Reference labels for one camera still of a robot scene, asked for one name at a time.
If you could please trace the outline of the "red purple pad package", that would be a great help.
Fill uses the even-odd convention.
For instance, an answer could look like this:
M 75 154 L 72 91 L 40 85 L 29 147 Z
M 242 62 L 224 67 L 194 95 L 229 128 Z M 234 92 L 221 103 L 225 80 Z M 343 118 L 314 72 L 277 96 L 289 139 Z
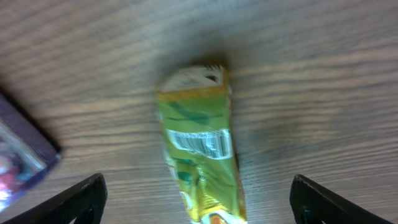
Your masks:
M 58 146 L 1 95 L 1 211 L 41 182 L 61 159 Z

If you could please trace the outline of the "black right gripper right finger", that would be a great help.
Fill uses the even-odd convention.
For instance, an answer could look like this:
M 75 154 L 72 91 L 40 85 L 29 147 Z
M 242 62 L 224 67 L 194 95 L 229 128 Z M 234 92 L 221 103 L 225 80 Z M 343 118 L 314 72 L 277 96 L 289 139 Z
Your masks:
M 296 224 L 392 224 L 301 174 L 294 176 L 289 201 Z

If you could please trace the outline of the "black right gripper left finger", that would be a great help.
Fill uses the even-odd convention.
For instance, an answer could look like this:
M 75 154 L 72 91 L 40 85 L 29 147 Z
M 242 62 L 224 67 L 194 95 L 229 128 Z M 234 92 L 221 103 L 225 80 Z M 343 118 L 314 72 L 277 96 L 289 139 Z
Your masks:
M 3 224 L 100 224 L 107 197 L 97 173 Z

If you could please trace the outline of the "green yellow juice carton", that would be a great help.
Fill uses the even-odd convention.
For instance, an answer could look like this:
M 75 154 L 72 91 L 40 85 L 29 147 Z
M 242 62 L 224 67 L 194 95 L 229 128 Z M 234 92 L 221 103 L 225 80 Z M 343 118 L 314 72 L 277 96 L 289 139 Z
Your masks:
M 157 92 L 165 160 L 191 223 L 247 223 L 231 133 L 231 89 L 222 65 L 194 65 Z

